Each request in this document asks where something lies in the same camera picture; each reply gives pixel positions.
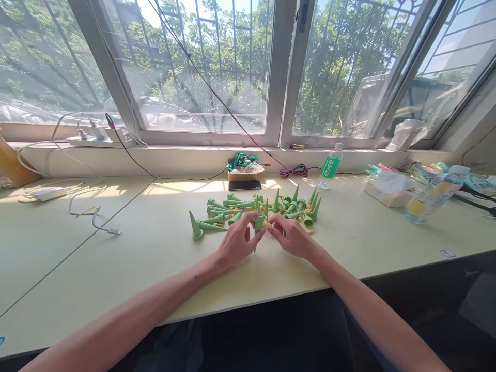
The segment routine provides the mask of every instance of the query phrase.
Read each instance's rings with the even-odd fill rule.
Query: water bottle
[[[329,188],[329,180],[334,178],[336,174],[337,168],[339,167],[339,163],[343,158],[343,144],[338,142],[336,146],[334,146],[334,150],[329,153],[329,156],[325,160],[325,164],[322,167],[322,173],[320,173],[319,177],[319,187],[322,189]]]
[[[408,205],[405,218],[413,223],[423,223],[434,211],[447,202],[463,186],[465,175],[470,168],[453,165],[448,173],[435,177],[427,188]]]

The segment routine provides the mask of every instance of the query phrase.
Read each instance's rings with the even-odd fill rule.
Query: forearm
[[[351,275],[324,249],[310,261],[332,286],[379,350],[401,371],[448,371],[448,368],[401,317]]]
[[[224,270],[216,253],[88,323],[46,350],[23,372],[104,371],[134,348],[158,323]]]

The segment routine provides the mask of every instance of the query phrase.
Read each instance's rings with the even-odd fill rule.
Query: white desk
[[[96,179],[86,180],[91,184]],[[153,180],[152,177],[108,177],[104,192],[76,197],[73,208],[82,212],[95,204],[101,205],[103,218],[96,221],[102,224]],[[53,180],[41,180],[29,187],[40,182]],[[24,190],[0,192],[0,316],[96,232],[90,216],[76,219],[69,215],[69,196],[46,203],[21,204],[17,199]],[[109,226],[119,228],[113,223]]]
[[[282,187],[289,195],[300,181],[309,198],[316,177],[282,180],[265,175],[261,194],[273,199]],[[247,199],[252,191],[238,192]],[[146,287],[200,261],[216,250],[224,234],[194,242],[188,210],[206,216],[209,198],[222,200],[227,181],[156,184],[112,219],[125,239],[96,233],[24,299],[0,318],[8,335],[0,357],[50,346],[86,322]],[[442,208],[427,224],[408,222],[399,210],[355,193],[337,181],[321,191],[313,237],[359,278],[382,275],[494,248],[495,221],[471,219]],[[284,252],[266,235],[256,254],[197,292],[167,320],[177,321],[326,288],[308,263]]]

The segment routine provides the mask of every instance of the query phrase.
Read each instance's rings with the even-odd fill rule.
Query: window
[[[425,140],[441,134],[495,59],[495,40],[496,2],[457,2],[384,135],[392,137],[396,125],[409,118],[427,124]]]
[[[247,132],[278,145],[295,1],[278,1],[277,9],[274,0],[96,3],[110,53],[103,63],[115,64],[129,98],[108,108],[117,121],[128,125],[119,118],[126,105],[148,143],[252,145],[177,37]]]
[[[0,19],[0,122],[101,117],[112,98],[67,1],[1,1]]]
[[[0,123],[109,112],[151,145],[253,146],[176,37],[263,146],[383,148],[416,118],[416,146],[432,148],[496,67],[496,0],[0,0],[0,12]]]

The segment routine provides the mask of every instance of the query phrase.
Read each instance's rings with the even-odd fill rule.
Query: person's right hand
[[[281,214],[271,217],[267,231],[275,237],[281,247],[293,256],[310,261],[324,248],[319,246],[310,235],[303,229],[297,220],[288,220]]]

